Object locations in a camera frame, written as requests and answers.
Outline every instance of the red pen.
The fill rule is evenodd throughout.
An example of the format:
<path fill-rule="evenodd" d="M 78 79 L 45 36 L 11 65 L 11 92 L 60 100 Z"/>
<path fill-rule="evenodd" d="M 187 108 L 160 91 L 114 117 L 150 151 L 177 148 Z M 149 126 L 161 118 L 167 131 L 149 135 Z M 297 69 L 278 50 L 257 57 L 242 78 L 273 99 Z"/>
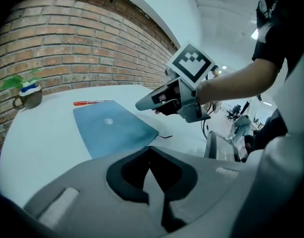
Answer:
<path fill-rule="evenodd" d="M 95 103 L 100 103 L 104 101 L 109 101 L 109 100 L 103 100 L 103 101 L 76 101 L 73 104 L 75 106 L 83 106 L 83 105 L 88 105 L 88 104 L 95 104 Z"/>

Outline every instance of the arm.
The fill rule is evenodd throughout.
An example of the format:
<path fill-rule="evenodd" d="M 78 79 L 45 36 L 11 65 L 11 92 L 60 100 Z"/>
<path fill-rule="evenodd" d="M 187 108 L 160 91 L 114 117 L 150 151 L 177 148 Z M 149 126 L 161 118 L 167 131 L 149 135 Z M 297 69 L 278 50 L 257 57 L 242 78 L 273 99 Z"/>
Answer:
<path fill-rule="evenodd" d="M 198 87 L 198 101 L 205 104 L 261 94 L 273 85 L 278 72 L 274 63 L 256 59 L 235 73 L 201 82 Z"/>

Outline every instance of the white wall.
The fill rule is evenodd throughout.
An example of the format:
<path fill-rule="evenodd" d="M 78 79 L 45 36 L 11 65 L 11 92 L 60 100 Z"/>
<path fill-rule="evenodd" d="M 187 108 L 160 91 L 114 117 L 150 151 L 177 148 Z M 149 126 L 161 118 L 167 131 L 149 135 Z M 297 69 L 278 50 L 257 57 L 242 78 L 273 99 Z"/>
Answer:
<path fill-rule="evenodd" d="M 195 0 L 130 0 L 147 13 L 179 48 L 202 42 L 201 16 Z"/>

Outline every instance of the sleeve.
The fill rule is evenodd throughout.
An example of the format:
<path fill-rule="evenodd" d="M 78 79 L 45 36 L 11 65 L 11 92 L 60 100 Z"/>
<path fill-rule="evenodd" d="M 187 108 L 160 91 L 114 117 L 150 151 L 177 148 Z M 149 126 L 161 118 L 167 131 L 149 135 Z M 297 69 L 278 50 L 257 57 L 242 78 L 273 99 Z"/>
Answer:
<path fill-rule="evenodd" d="M 263 1 L 259 2 L 256 9 L 256 19 L 259 34 L 252 60 L 265 59 L 281 69 L 285 58 L 283 34 L 280 29 L 269 22 L 267 9 Z"/>

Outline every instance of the black cable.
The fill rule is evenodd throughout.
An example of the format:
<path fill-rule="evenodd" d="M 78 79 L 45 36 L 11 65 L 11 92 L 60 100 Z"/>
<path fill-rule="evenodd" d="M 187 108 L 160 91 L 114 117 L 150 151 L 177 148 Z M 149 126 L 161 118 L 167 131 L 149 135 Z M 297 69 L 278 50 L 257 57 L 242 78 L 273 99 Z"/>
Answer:
<path fill-rule="evenodd" d="M 172 137 L 173 135 L 171 135 L 171 136 L 168 136 L 168 137 L 162 137 L 162 136 L 160 136 L 160 135 L 158 135 L 159 137 L 161 137 L 161 138 L 164 138 L 164 139 L 166 139 L 166 138 L 170 138 L 170 137 Z"/>

